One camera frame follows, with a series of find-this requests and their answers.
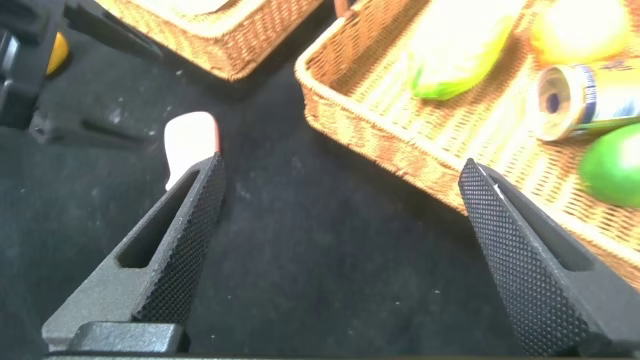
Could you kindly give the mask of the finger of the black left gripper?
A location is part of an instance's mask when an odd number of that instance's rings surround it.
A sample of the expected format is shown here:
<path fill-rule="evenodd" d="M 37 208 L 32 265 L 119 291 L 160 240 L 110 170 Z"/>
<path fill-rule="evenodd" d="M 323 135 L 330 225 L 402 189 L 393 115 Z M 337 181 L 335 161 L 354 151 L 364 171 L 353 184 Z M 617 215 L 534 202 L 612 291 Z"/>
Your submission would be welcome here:
<path fill-rule="evenodd" d="M 98 148 L 149 148 L 155 145 L 153 135 L 77 113 L 37 111 L 29 133 L 41 144 Z"/>
<path fill-rule="evenodd" d="M 111 14 L 96 1 L 66 0 L 68 26 L 103 45 L 140 58 L 161 60 L 161 50 L 144 34 Z"/>

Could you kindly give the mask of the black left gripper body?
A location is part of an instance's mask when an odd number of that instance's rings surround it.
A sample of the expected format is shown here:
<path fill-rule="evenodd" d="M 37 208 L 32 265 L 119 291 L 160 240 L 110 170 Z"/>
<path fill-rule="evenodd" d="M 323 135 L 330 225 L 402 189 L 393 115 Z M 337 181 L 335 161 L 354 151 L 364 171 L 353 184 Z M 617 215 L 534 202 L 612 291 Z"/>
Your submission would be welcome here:
<path fill-rule="evenodd" d="M 27 128 L 62 19 L 64 0 L 1 0 L 1 125 Z"/>

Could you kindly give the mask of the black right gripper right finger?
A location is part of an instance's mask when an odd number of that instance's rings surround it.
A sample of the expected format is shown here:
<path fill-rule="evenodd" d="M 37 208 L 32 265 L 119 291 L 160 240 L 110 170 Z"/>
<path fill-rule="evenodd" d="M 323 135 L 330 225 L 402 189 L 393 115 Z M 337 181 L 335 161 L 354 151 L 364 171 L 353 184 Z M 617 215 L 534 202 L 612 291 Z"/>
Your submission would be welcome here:
<path fill-rule="evenodd" d="M 495 170 L 468 159 L 458 186 L 528 355 L 638 355 L 636 289 Z"/>

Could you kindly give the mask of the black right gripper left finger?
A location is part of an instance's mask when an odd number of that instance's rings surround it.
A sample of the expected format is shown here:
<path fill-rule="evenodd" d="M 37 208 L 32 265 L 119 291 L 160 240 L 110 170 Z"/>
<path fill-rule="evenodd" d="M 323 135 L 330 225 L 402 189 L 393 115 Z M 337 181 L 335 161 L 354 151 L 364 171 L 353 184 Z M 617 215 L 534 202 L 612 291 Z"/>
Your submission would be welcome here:
<path fill-rule="evenodd" d="M 186 323 L 225 193 L 219 153 L 191 166 L 42 327 L 50 350 L 79 334 Z"/>

